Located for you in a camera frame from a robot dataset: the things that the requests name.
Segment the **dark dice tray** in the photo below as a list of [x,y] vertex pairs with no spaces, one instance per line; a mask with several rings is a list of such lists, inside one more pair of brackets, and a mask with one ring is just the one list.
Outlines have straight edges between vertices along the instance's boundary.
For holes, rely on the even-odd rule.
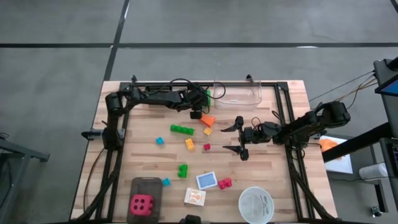
[[[127,224],[157,224],[160,218],[163,183],[158,177],[136,177],[131,182],[131,191],[127,209]],[[134,194],[151,195],[154,209],[149,216],[137,216],[129,213],[129,204]]]

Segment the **clear plastic bin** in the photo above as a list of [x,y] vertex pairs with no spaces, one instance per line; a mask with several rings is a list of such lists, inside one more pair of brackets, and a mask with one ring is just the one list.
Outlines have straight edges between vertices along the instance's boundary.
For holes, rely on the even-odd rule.
[[262,83],[215,83],[212,94],[214,107],[219,110],[254,110],[262,101]]

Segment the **long green toy brick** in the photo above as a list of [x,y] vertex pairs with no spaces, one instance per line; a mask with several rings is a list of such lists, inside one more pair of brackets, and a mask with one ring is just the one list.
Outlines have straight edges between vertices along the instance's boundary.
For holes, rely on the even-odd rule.
[[175,132],[175,133],[180,133],[180,134],[186,134],[189,136],[193,136],[195,133],[195,130],[193,128],[188,128],[184,126],[179,126],[175,124],[170,125],[170,131]]

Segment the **orange object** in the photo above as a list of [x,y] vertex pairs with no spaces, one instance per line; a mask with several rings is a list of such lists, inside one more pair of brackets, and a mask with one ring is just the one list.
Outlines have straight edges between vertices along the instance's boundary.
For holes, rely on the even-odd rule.
[[333,141],[331,139],[321,139],[321,140],[319,140],[319,143],[321,145],[322,152],[326,152],[326,151],[330,150],[331,148],[338,145],[338,143],[336,141]]

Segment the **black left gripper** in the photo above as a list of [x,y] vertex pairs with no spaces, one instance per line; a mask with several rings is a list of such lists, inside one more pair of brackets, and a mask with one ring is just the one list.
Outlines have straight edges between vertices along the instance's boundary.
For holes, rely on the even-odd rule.
[[203,107],[207,108],[206,90],[201,91],[201,93],[197,88],[183,90],[183,101],[183,110],[200,111]]

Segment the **red foam dice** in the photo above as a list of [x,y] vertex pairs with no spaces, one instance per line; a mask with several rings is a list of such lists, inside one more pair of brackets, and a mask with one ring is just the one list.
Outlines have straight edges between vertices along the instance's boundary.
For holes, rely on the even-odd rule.
[[134,194],[129,204],[129,213],[137,216],[149,216],[154,209],[154,198],[151,195]]

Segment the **black diagonal bar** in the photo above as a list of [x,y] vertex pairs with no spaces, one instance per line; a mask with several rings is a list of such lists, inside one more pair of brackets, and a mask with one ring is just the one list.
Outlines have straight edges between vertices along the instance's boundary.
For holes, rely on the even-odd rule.
[[360,149],[368,147],[378,142],[381,138],[393,138],[394,133],[389,123],[379,125],[365,133],[360,134],[352,139],[341,143],[330,150],[323,152],[323,161],[330,162],[339,157],[343,157],[347,154],[351,154]]

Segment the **grey equipment stand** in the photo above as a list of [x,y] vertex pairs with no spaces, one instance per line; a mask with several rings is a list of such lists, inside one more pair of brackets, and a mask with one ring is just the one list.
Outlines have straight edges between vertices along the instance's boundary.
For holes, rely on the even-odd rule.
[[380,145],[389,176],[389,183],[396,210],[398,211],[398,57],[373,62],[377,88],[387,115],[387,136]]

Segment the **grey metal side table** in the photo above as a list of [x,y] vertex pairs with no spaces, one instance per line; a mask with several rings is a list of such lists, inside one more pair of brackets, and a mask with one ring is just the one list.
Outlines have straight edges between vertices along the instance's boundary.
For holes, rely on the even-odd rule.
[[4,165],[8,167],[7,177],[9,185],[3,198],[0,198],[0,224],[5,224],[17,200],[17,194],[21,188],[22,179],[31,159],[36,158],[40,162],[47,162],[50,154],[39,152],[27,147],[14,144],[7,140],[8,134],[0,133],[0,175]]

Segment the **large red toy brick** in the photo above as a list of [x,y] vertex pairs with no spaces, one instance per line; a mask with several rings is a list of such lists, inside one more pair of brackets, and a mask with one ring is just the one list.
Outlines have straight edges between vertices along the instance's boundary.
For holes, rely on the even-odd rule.
[[229,177],[218,181],[218,187],[221,190],[224,190],[224,189],[229,188],[231,186],[232,186],[232,179],[229,178]]

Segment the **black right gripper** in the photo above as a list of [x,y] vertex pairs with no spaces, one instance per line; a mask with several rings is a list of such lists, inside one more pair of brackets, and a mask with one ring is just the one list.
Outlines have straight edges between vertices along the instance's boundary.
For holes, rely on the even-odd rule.
[[262,123],[247,128],[243,128],[243,124],[243,117],[237,116],[235,123],[231,127],[222,129],[221,132],[235,132],[238,130],[240,146],[223,146],[223,148],[236,152],[240,155],[242,161],[246,161],[249,159],[249,152],[246,149],[246,144],[259,144],[264,137],[264,133],[262,132]]

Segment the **blue screen tablet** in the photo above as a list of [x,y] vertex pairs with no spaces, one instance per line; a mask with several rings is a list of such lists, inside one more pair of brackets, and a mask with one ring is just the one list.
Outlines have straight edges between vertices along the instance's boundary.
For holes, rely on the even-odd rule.
[[377,87],[374,92],[380,95],[398,96],[398,78],[386,81]]

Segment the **orange toy brick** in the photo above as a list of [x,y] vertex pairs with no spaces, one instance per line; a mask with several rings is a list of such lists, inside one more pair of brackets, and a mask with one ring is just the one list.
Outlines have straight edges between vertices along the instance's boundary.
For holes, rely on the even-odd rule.
[[208,127],[214,125],[216,118],[207,114],[202,114],[200,121],[202,121]]

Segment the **orange playing card box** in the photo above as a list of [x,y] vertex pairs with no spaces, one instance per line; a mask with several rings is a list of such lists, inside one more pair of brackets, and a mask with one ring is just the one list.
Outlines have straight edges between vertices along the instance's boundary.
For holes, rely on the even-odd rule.
[[188,187],[185,192],[184,203],[203,207],[206,192]]

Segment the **white board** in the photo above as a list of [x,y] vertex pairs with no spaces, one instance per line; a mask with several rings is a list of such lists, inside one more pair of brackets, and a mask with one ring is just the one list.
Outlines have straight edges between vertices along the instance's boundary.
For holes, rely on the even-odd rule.
[[[321,139],[331,139],[333,141],[336,141],[338,144],[346,142],[346,139],[335,138],[335,137],[330,137],[330,136],[322,136],[320,138],[320,140]],[[332,172],[353,174],[353,168],[352,168],[352,164],[351,164],[350,155],[348,154],[343,157],[334,159],[330,162],[325,162],[325,169],[327,171],[332,171]]]

